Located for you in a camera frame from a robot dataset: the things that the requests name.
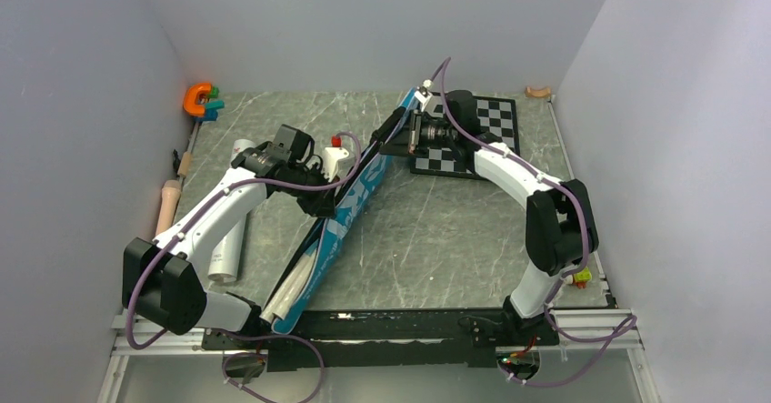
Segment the blue racket bag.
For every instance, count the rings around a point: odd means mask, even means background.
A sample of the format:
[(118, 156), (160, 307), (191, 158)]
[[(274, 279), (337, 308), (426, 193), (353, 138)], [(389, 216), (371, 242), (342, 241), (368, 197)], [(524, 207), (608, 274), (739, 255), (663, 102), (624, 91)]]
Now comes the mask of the blue racket bag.
[(332, 218), (318, 220), (311, 229), (310, 244), (299, 248), (302, 255), (315, 256), (315, 267), (305, 291), (291, 307), (286, 318), (273, 322), (266, 321), (276, 334), (286, 335), (292, 332), (314, 291), (321, 285), (327, 271), (335, 263), (345, 236), (365, 208), (367, 200), (383, 181), (392, 162), (391, 156), (379, 153), (378, 143), (388, 141), (402, 129), (407, 121), (408, 112), (415, 105), (415, 89), (411, 89), (399, 104), (404, 110), (399, 114), (393, 114), (398, 119), (390, 118), (389, 122), (383, 124), (371, 138), (370, 147), (366, 150), (366, 156), (362, 160), (358, 176), (349, 180), (342, 191), (342, 199), (336, 206), (336, 215)]

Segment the blue racket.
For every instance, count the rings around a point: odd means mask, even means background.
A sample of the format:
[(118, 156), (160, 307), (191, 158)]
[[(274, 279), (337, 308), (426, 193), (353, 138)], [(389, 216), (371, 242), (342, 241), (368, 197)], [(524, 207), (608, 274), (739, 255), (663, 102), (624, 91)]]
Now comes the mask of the blue racket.
[(287, 278), (286, 282), (288, 285), (284, 289), (283, 294), (279, 297), (278, 303), (275, 306), (275, 319), (283, 320), (286, 318), (291, 307), (305, 291), (310, 277), (313, 274), (314, 267), (315, 256), (303, 254), (292, 273)]
[(260, 318), (267, 322), (285, 319), (290, 308), (305, 288), (309, 270), (297, 266), (265, 306)]

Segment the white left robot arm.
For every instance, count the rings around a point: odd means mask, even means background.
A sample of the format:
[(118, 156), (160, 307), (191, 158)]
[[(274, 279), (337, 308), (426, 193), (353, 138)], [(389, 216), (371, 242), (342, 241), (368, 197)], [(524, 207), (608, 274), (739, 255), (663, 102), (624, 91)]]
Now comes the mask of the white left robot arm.
[(123, 254), (126, 323), (139, 315), (177, 335), (221, 328), (238, 348), (252, 347), (262, 332), (258, 305), (208, 291), (199, 274), (225, 236), (274, 193), (293, 196), (312, 217), (333, 217), (336, 190), (361, 156), (359, 148), (344, 148), (341, 137), (334, 135), (315, 153), (309, 134), (282, 125), (273, 140), (235, 154), (216, 186), (183, 218), (152, 240), (133, 239)]

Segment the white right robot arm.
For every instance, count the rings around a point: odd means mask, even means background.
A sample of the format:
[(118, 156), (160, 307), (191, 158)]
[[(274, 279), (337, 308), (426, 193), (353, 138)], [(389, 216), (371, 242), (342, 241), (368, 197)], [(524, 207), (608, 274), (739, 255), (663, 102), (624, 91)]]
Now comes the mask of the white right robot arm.
[(517, 153), (518, 112), (513, 99), (412, 91), (396, 110), (405, 124), (384, 147), (429, 168), (485, 180), (505, 193), (504, 203), (524, 210), (527, 266), (504, 302), (512, 312), (500, 322), (513, 344), (535, 334), (535, 317), (546, 313), (599, 246), (585, 184), (552, 176)]

